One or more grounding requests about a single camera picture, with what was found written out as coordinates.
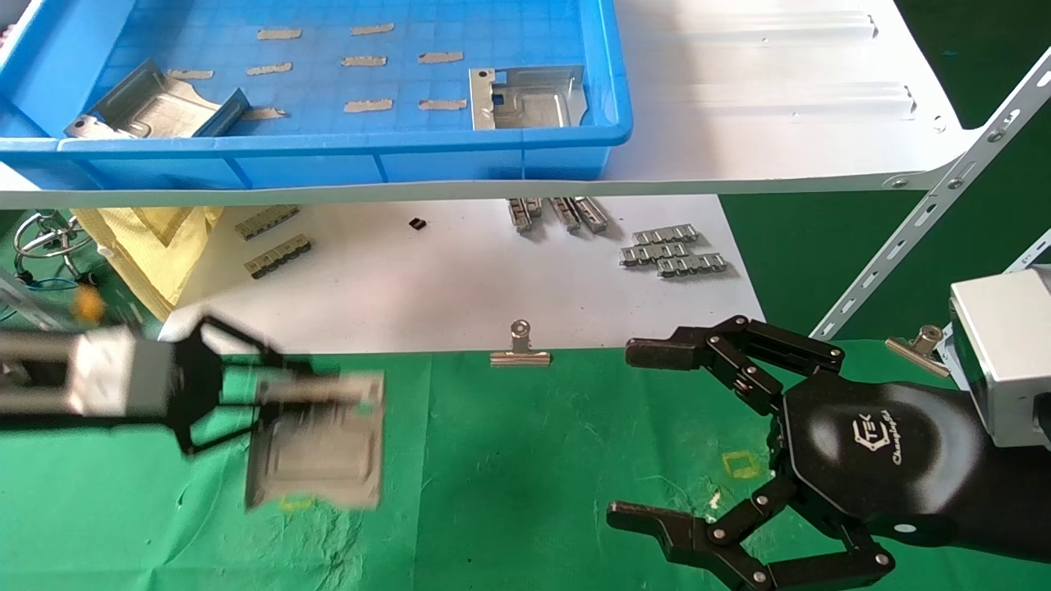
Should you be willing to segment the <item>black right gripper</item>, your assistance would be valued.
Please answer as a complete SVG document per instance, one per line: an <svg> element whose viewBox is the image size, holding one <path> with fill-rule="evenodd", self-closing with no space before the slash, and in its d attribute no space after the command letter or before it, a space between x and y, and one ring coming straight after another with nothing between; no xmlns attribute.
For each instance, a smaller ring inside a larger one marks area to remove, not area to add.
<svg viewBox="0 0 1051 591"><path fill-rule="evenodd" d="M982 474L990 442L969 398L841 378L844 358L825 341L747 317L678 327L668 339L630 339L631 367L703 369L758 415L780 413L791 478L769 480L713 523L614 501L609 526L652 536L665 561L705 570L729 590L872 586L897 561L870 535L916 546L994 546L998 528ZM807 379L783 395L761 363ZM753 557L744 543L789 506L844 549L769 564Z"/></svg>

